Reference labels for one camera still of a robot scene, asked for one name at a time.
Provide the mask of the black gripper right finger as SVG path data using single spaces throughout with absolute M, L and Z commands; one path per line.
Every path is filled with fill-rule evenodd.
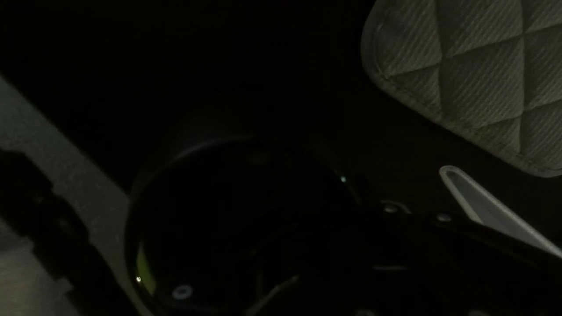
M 378 202 L 350 213 L 350 316 L 562 316 L 561 260 L 459 217 Z

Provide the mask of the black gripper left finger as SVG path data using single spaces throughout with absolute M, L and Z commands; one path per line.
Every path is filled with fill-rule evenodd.
M 32 243 L 53 280 L 67 280 L 81 316 L 127 316 L 127 294 L 92 243 L 85 222 L 22 152 L 0 152 L 0 217 Z

